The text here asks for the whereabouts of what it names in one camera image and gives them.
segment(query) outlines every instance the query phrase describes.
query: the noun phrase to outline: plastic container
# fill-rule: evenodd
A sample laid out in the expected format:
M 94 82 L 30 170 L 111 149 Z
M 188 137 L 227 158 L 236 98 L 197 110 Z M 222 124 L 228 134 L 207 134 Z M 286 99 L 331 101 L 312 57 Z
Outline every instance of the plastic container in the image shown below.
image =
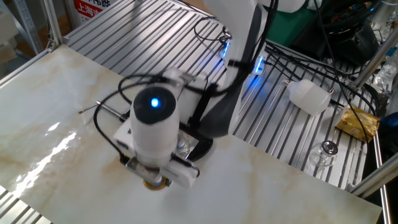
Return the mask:
M 398 71 L 398 50 L 387 59 L 386 63 L 376 75 L 375 83 L 383 87 L 383 85 L 391 84 Z
M 310 80 L 284 80 L 284 84 L 290 91 L 291 102 L 312 116 L 322 113 L 329 105 L 330 94 Z

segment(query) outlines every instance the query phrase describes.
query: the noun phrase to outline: black cable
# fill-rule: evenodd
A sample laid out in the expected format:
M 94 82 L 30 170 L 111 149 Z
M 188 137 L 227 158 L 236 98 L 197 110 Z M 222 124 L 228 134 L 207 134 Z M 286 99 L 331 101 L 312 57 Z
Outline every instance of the black cable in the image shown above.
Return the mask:
M 266 61 L 264 61 L 264 63 L 265 63 L 266 65 L 274 65 L 274 64 L 272 64 L 272 63 L 270 63 L 270 62 L 266 62 Z M 278 70 L 281 74 L 283 74 L 284 76 L 286 76 L 286 78 L 288 78 L 290 81 L 293 81 L 291 77 L 289 77 L 286 73 L 283 72 L 283 70 L 281 70 L 280 68 L 278 68 L 276 65 L 275 65 L 275 68 L 276 68 L 276 70 Z M 294 72 L 292 72 L 292 73 L 290 73 L 290 74 L 291 74 L 292 76 L 294 76 L 298 81 L 302 80 L 302 79 L 301 79 L 298 75 L 296 75 Z M 344 105 L 342 105 L 341 103 L 339 103 L 339 102 L 337 102 L 337 101 L 335 101 L 335 100 L 333 100 L 333 99 L 330 99 L 330 103 L 333 104 L 333 105 L 335 105 L 335 106 L 340 106 L 340 107 L 344 108 Z
M 383 41 L 383 36 L 381 35 L 381 31 L 379 29 L 373 30 L 373 31 L 379 31 L 379 34 L 380 34 L 380 45 L 382 45 L 384 43 L 384 41 Z
M 269 52 L 269 55 L 271 56 L 271 57 L 273 57 L 274 59 L 276 59 L 276 57 L 274 56 L 274 55 L 272 55 L 272 53 L 271 52 Z M 280 66 L 282 66 L 282 67 L 284 67 L 285 68 L 285 70 L 287 70 L 289 73 L 294 73 L 293 71 L 291 71 L 291 69 L 289 69 L 286 65 L 284 65 L 282 62 L 278 62 L 278 64 L 280 65 Z M 311 70 L 311 71 L 313 71 L 313 72 L 316 72 L 316 73 L 318 73 L 319 75 L 322 75 L 323 77 L 325 77 L 325 78 L 328 78 L 328 79 L 330 79 L 330 80 L 332 80 L 332 81 L 334 81 L 334 82 L 337 82 L 337 79 L 335 79 L 335 78 L 333 78 L 333 77 L 330 77 L 330 76 L 328 76 L 328 75 L 326 75 L 326 74 L 324 74 L 324 73 L 322 73 L 322 72 L 319 72 L 318 70 L 316 70 L 316 69 L 314 69 L 314 68 L 312 68 L 312 67 L 309 67 L 308 65 L 302 65 L 302 67 L 304 67 L 304 68 L 306 68 L 307 70 Z M 342 83 L 342 85 L 343 85 L 343 87 L 345 87 L 346 89 L 348 89 L 350 92 L 352 92 L 352 93 L 354 93 L 355 95 L 357 95 L 358 97 L 360 97 L 360 99 L 361 100 L 363 100 L 368 106 L 369 106 L 369 108 L 371 109 L 371 111 L 372 111 L 372 113 L 373 113 L 373 115 L 376 115 L 376 110 L 373 108 L 373 105 L 363 96 L 363 95 L 361 95 L 361 94 L 359 94 L 357 91 L 354 91 L 351 87 L 349 87 L 348 85 L 345 85 L 344 83 Z
M 203 21 L 212 20 L 212 19 L 218 21 L 217 17 L 214 17 L 214 16 L 206 16 L 206 17 L 203 17 L 203 18 L 199 19 L 198 22 L 193 26 L 193 31 L 194 31 L 195 35 L 196 35 L 198 38 L 201 38 L 201 39 L 203 39 L 203 40 L 210 40 L 210 41 L 217 41 L 217 40 L 218 40 L 218 41 L 220 41 L 220 42 L 222 42 L 222 43 L 225 43 L 227 40 L 231 39 L 231 38 L 232 38 L 231 36 L 229 36 L 229 37 L 221 36 L 221 37 L 219 37 L 219 38 L 217 38 L 217 39 L 211 39 L 211 38 L 203 37 L 203 36 L 201 36 L 201 35 L 198 33 L 198 31 L 197 31 L 197 26 L 198 26 L 201 22 L 203 22 Z
M 267 15 L 267 22 L 266 22 L 266 26 L 264 28 L 264 31 L 261 35 L 261 38 L 259 39 L 259 46 L 257 48 L 256 53 L 254 53 L 254 56 L 252 57 L 252 62 L 251 65 L 255 66 L 256 64 L 256 60 L 259 56 L 259 54 L 261 53 L 261 50 L 264 48 L 264 45 L 266 43 L 266 39 L 269 33 L 269 29 L 271 28 L 272 25 L 272 21 L 275 18 L 276 15 L 276 11 L 278 8 L 278 3 L 279 0 L 271 0 L 271 4 L 270 4 L 270 10 L 269 13 Z M 232 82 L 232 84 L 230 84 L 230 86 L 226 87 L 223 90 L 220 91 L 216 91 L 214 92 L 211 97 L 216 97 L 216 96 L 221 96 L 224 95 L 225 93 L 228 93 L 230 91 L 235 91 L 237 88 L 241 87 L 241 85 L 244 83 L 244 81 L 246 80 L 246 78 L 249 76 L 249 74 L 251 73 L 251 69 L 245 69 L 244 71 L 242 71 L 241 73 L 236 75 L 236 78 L 234 79 L 234 81 Z M 205 93 L 205 91 L 201 88 L 195 88 L 189 85 L 185 86 L 186 89 L 194 92 L 194 93 L 198 93 L 200 95 L 203 95 Z
M 272 55 L 272 52 L 268 51 L 267 49 L 266 49 L 266 51 L 267 51 L 271 56 L 273 56 L 273 55 Z M 323 77 L 326 77 L 326 78 L 328 78 L 328 79 L 330 79 L 330 80 L 332 80 L 332 81 L 334 81 L 334 82 L 340 82 L 338 79 L 333 78 L 333 77 L 331 77 L 331 76 L 329 76 L 329 75 L 326 75 L 326 74 L 324 74 L 324 73 L 322 73 L 322 72 L 320 72 L 320 71 L 318 71 L 318 70 L 316 70 L 316 69 L 314 69 L 314 68 L 312 68 L 312 67 L 310 67 L 310 66 L 308 66 L 308 65 L 302 64 L 302 63 L 297 62 L 297 61 L 295 61 L 295 60 L 290 60 L 290 61 L 291 61 L 292 63 L 294 63 L 294 64 L 297 64 L 298 66 L 301 66 L 301 67 L 303 67 L 303 68 L 306 68 L 307 70 L 310 70 L 310 71 L 312 71 L 312 72 L 315 72 L 315 73 L 317 73 L 317 74 L 319 74 L 319 75 L 321 75 L 321 76 L 323 76 Z M 293 71 L 291 71 L 289 68 L 287 68 L 283 63 L 280 63 L 280 65 L 283 66 L 289 73 L 293 73 Z M 345 85 L 344 83 L 341 83 L 341 82 L 340 82 L 340 84 L 341 84 L 343 87 L 345 87 L 347 90 L 349 90 L 350 92 L 352 92 L 353 94 L 355 94 L 355 95 L 357 95 L 358 97 L 360 97 L 360 98 L 369 106 L 369 108 L 371 109 L 373 115 L 377 115 L 377 108 L 378 108 L 378 107 L 377 107 L 376 109 L 374 109 L 374 108 L 373 108 L 373 105 L 372 105 L 363 95 L 359 94 L 357 91 L 354 91 L 350 86 Z
M 130 88 L 133 88 L 133 87 L 135 87 L 135 86 L 147 85 L 147 84 L 152 84 L 152 83 L 154 83 L 154 82 L 137 82 L 137 83 L 130 84 L 130 85 L 127 85 L 127 86 L 121 88 L 121 91 L 130 89 Z M 109 94 L 107 97 L 105 97 L 105 99 L 103 99 L 103 100 L 101 101 L 101 104 L 98 105 L 98 106 L 96 107 L 95 111 L 94 111 L 93 122 L 94 122 L 95 128 L 96 128 L 96 129 L 98 130 L 98 132 L 102 135 L 102 137 L 104 137 L 105 140 L 107 140 L 107 142 L 109 142 L 110 145 L 112 145 L 112 146 L 115 148 L 115 150 L 119 153 L 121 162 L 122 162 L 122 161 L 125 162 L 126 159 L 127 159 L 127 157 L 126 157 L 126 156 L 123 154 L 123 152 L 117 147 L 117 145 L 115 145 L 115 143 L 113 143 L 113 142 L 110 140 L 110 138 L 107 137 L 107 135 L 105 135 L 105 133 L 101 130 L 100 126 L 98 125 L 98 120 L 97 120 L 98 113 L 100 112 L 100 110 L 101 110 L 101 108 L 102 108 L 102 105 L 105 104 L 110 98 L 114 97 L 114 96 L 117 95 L 118 93 L 119 93 L 119 90 L 114 91 L 113 93 Z
M 143 78 L 145 78 L 145 77 L 147 77 L 147 78 L 152 78 L 152 77 L 156 77 L 156 75 L 150 75 L 150 74 L 132 74 L 132 75 L 128 75 L 128 76 L 126 76 L 126 77 L 124 77 L 122 80 L 120 80 L 120 82 L 119 82 L 119 85 L 118 85 L 118 91 L 119 91 L 119 94 L 122 96 L 122 98 L 124 99 L 124 100 L 126 100 L 126 102 L 128 102 L 130 105 L 131 105 L 131 103 L 132 103 L 132 101 L 123 93 L 123 91 L 122 91 L 122 85 L 123 85 L 123 83 L 126 81 L 126 80 L 128 80 L 128 79 L 132 79 L 132 78 L 138 78 L 138 77 L 141 77 L 141 79 L 140 80 L 138 80 L 139 82 L 143 79 Z
M 337 73 L 338 73 L 338 72 L 337 72 L 337 69 L 336 69 L 335 58 L 334 58 L 334 56 L 333 56 L 333 52 L 332 52 L 331 47 L 330 47 L 330 44 L 329 44 L 329 40 L 328 40 L 328 36 L 327 36 L 327 34 L 326 34 L 326 31 L 325 31 L 325 27 L 323 26 L 321 13 L 320 13 L 319 8 L 318 8 L 318 3 L 317 3 L 317 0 L 313 0 L 313 1 L 314 1 L 314 4 L 315 4 L 315 7 L 316 7 L 316 9 L 317 9 L 317 14 L 318 14 L 319 22 L 320 22 L 321 28 L 322 28 L 323 38 L 325 39 L 326 46 L 327 46 L 327 49 L 328 49 L 329 54 L 330 54 L 330 57 L 331 57 L 332 65 L 333 65 L 333 68 L 335 69 L 335 76 L 336 76 L 337 83 L 339 84 L 340 89 L 341 89 L 341 92 L 343 93 L 343 96 L 344 96 L 344 98 L 346 99 L 346 101 L 347 101 L 349 107 L 350 107 L 351 110 L 353 111 L 353 113 L 354 113 L 356 119 L 358 119 L 358 121 L 359 121 L 359 123 L 360 123 L 360 125 L 361 125 L 361 127 L 362 127 L 362 130 L 363 130 L 364 135 L 365 135 L 366 145 L 367 145 L 368 148 L 369 148 L 369 140 L 368 140 L 368 135 L 366 134 L 365 127 L 363 126 L 363 123 L 362 123 L 361 119 L 359 118 L 358 114 L 356 114 L 356 112 L 355 112 L 355 110 L 354 110 L 354 108 L 353 108 L 353 105 L 351 105 L 351 103 L 350 103 L 350 101 L 349 101 L 349 99 L 348 99 L 348 97 L 347 97 L 347 94 L 345 93 L 345 91 L 344 91 L 344 89 L 343 89 L 342 83 L 339 81 L 339 79 L 338 79 L 338 77 L 337 77 Z
M 272 47 L 272 49 L 274 51 L 276 51 L 278 54 L 283 55 L 284 57 L 288 58 L 289 60 L 291 60 L 291 61 L 293 61 L 295 63 L 298 63 L 298 64 L 300 64 L 301 62 L 313 63 L 313 64 L 316 64 L 316 65 L 322 66 L 327 72 L 329 72 L 331 74 L 335 73 L 334 71 L 331 71 L 331 69 L 333 69 L 333 67 L 330 66 L 330 65 L 327 65 L 327 64 L 324 64 L 324 63 L 321 63 L 321 62 L 316 62 L 314 60 L 308 60 L 308 59 L 304 59 L 304 58 L 294 57 L 293 55 L 287 55 L 285 52 L 283 52 L 281 49 L 279 49 L 278 46 L 276 46 L 276 45 L 274 45 L 274 44 L 272 44 L 270 42 L 268 42 L 267 45 Z M 357 73 L 360 73 L 360 71 L 359 72 L 354 72 L 354 73 L 346 73 L 346 72 L 344 72 L 342 70 L 338 70 L 338 75 L 342 76 L 342 77 L 349 77 L 349 76 L 355 75 Z

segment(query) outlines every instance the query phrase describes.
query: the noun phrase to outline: metal rod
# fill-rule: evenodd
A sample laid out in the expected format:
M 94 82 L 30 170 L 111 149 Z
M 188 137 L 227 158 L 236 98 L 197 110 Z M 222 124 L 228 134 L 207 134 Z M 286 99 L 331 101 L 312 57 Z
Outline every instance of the metal rod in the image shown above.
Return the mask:
M 31 42 L 31 47 L 33 51 L 38 55 L 43 49 L 43 45 L 40 41 L 39 35 L 37 34 L 35 24 L 33 23 L 33 18 L 30 15 L 29 9 L 27 8 L 25 0 L 12 0 L 18 13 L 21 17 L 22 24 L 24 25 L 25 31 Z
M 381 157 L 381 149 L 380 149 L 380 145 L 379 145 L 379 134 L 378 133 L 376 133 L 376 135 L 374 136 L 374 150 L 375 150 L 375 154 L 376 154 L 377 169 L 372 174 L 370 174 L 367 178 L 362 180 L 356 187 L 354 187 L 352 190 L 350 190 L 350 192 L 356 196 L 361 197 L 361 198 L 366 198 L 367 196 L 369 196 L 370 194 L 375 192 L 377 189 L 380 189 L 381 203 L 382 203 L 382 207 L 383 207 L 384 223 L 390 224 L 391 216 L 390 216 L 389 203 L 388 203 L 388 199 L 387 199 L 387 189 L 385 186 L 386 182 L 382 182 L 381 184 L 378 184 L 377 181 L 374 179 L 375 178 L 383 178 L 383 175 L 380 172 L 383 173 L 385 167 L 386 166 L 390 167 L 390 166 L 392 166 L 393 163 L 396 163 L 398 165 L 398 159 L 392 160 L 392 158 L 391 158 L 386 163 L 386 166 L 383 166 L 383 168 L 382 168 L 382 157 Z
M 110 108 L 110 107 L 106 106 L 105 104 L 101 103 L 100 101 L 97 101 L 96 103 L 97 103 L 98 105 L 102 105 L 102 107 L 103 107 L 104 109 L 106 109 L 107 111 L 109 111 L 109 112 L 111 112 L 112 114 L 116 115 L 117 117 L 119 117 L 119 118 L 123 118 L 123 117 L 124 117 L 123 114 L 119 113 L 118 111 L 116 111 L 116 110 L 113 109 L 113 108 Z
M 50 51 L 55 50 L 60 44 L 62 44 L 62 36 L 60 26 L 58 24 L 57 15 L 55 13 L 54 5 L 52 0 L 41 0 L 44 4 L 44 13 L 49 19 L 51 35 L 53 37 L 53 46 Z
M 359 74 L 358 78 L 351 84 L 355 90 L 359 90 L 366 83 L 369 77 L 386 58 L 386 53 L 391 47 L 395 47 L 398 43 L 398 28 L 395 28 L 392 34 L 387 38 L 385 43 L 381 45 L 372 60 L 368 63 L 368 66 Z
M 366 198 L 398 175 L 398 154 L 371 173 L 352 190 L 352 194 Z

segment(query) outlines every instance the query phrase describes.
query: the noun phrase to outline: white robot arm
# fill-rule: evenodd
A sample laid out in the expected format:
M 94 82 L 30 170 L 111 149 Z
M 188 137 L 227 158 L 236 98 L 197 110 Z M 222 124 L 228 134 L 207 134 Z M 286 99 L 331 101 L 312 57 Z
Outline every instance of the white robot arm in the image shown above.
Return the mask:
M 262 5 L 256 0 L 204 2 L 233 35 L 225 57 L 228 71 L 223 86 L 192 79 L 177 69 L 167 70 L 162 76 L 168 82 L 147 85 L 137 94 L 130 119 L 114 136 L 134 154 L 126 167 L 153 187 L 165 179 L 192 186 L 199 170 L 175 154 L 178 129 L 205 139 L 227 135 L 238 119 L 243 82 L 261 57 L 267 21 Z M 277 0 L 271 2 L 276 10 Z

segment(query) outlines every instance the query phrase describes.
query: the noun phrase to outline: metal slat rack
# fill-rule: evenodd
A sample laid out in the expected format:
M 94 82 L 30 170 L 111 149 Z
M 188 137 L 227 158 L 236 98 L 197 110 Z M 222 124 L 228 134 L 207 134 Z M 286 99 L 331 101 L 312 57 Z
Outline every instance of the metal slat rack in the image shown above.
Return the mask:
M 47 5 L 47 12 L 51 12 L 53 9 Z M 194 25 L 205 14 L 173 0 L 118 1 L 99 16 L 63 37 L 62 42 L 122 76 L 157 73 L 166 68 L 177 67 L 188 73 L 204 74 L 209 81 L 222 85 L 228 75 L 221 58 L 224 45 L 219 41 L 199 39 L 193 32 Z M 197 25 L 197 31 L 203 37 L 216 39 L 223 34 L 222 27 L 216 21 L 203 21 Z M 286 54 L 312 60 L 279 47 Z M 288 90 L 282 84 L 285 77 L 291 77 L 291 74 L 278 62 L 326 91 L 335 88 L 332 98 L 345 105 L 338 84 L 299 67 L 280 55 L 268 56 L 266 62 L 269 65 L 266 65 L 263 73 L 249 77 L 244 84 L 238 126 L 233 134 L 287 164 L 341 189 L 345 190 L 348 185 L 358 185 L 362 181 L 368 152 L 366 145 L 335 128 L 336 116 L 341 108 L 331 105 L 321 115 L 310 116 L 294 106 L 289 101 Z M 313 62 L 308 65 L 332 76 L 319 62 Z M 339 64 L 338 68 L 348 73 L 354 71 L 344 64 Z M 371 95 L 367 91 L 360 89 L 359 92 L 371 101 Z M 352 104 L 370 112 L 369 107 L 358 97 Z M 324 140 L 335 142 L 339 153 L 333 166 L 317 169 L 308 162 L 309 149 Z M 379 149 L 378 138 L 375 139 L 375 146 Z M 381 191 L 384 220 L 389 223 L 385 188 Z

